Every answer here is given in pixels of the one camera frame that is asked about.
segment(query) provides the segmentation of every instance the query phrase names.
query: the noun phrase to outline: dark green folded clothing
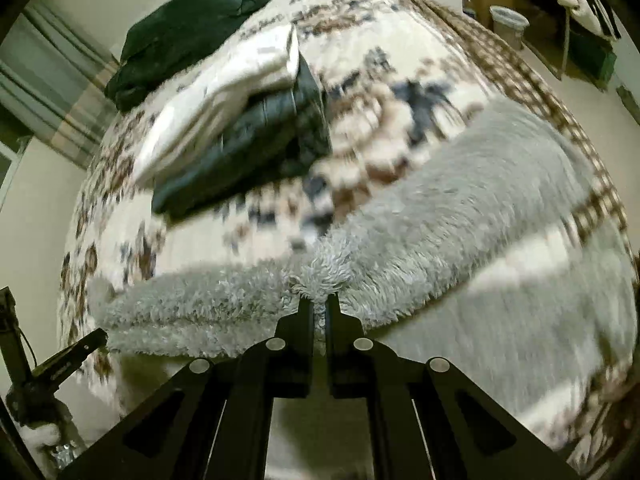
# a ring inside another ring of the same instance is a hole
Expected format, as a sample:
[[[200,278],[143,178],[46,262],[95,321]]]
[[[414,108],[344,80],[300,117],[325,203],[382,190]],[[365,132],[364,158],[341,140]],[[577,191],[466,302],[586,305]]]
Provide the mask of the dark green folded clothing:
[[[322,94],[300,58],[293,88],[252,98],[196,164],[154,189],[151,209],[179,220],[268,182],[304,175],[329,152]]]
[[[171,0],[127,33],[104,94],[127,112],[165,80],[213,54],[270,0]]]

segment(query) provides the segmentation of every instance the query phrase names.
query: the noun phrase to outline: trash can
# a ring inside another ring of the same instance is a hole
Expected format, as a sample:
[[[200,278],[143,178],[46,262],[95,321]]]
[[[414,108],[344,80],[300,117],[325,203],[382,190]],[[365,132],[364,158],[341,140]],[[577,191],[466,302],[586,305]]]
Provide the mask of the trash can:
[[[529,27],[529,20],[509,7],[489,7],[494,19],[494,32],[515,50],[522,49],[522,35]]]

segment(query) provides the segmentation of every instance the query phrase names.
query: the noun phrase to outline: floral bedspread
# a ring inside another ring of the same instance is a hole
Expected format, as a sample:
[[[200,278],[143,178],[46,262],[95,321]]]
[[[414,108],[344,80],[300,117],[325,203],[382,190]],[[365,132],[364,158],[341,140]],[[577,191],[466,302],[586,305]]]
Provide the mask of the floral bedspread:
[[[279,22],[296,25],[300,52],[328,93],[331,156],[304,178],[254,189],[169,225],[151,213],[152,193],[133,186],[130,174],[162,106],[210,58],[174,76],[143,105],[117,118],[89,166],[60,275],[61,346],[95,327],[87,293],[92,276],[123,290],[189,266],[247,266],[303,251],[378,189],[463,134],[470,118],[498,92],[549,120],[593,163],[592,196],[565,221],[575,243],[607,216],[625,231],[618,194],[580,125],[542,79],[478,23],[428,0],[273,0],[221,50]],[[81,373],[96,394],[113,402],[117,368],[114,356],[95,352]],[[571,460],[581,473],[606,464],[606,451],[622,441],[622,420],[628,420],[633,403],[609,404],[602,392],[619,394],[624,372],[602,378],[607,387],[598,389],[576,423]]]

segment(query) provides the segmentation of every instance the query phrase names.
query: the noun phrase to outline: floor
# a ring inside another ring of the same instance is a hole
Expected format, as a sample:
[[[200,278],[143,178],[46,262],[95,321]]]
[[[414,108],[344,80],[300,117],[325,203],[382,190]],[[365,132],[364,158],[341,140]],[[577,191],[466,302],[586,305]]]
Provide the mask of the floor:
[[[611,89],[599,91],[574,67],[558,81],[525,48],[522,58],[538,72],[580,122],[604,161],[628,216],[628,234],[635,252],[640,249],[640,125]]]

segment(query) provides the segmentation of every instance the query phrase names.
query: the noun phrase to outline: gray curtain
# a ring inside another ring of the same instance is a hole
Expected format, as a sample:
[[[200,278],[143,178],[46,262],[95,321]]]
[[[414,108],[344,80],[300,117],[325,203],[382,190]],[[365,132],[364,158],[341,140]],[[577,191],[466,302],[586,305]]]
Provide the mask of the gray curtain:
[[[0,44],[0,105],[86,168],[116,115],[102,94],[116,69],[110,54],[33,1]]]

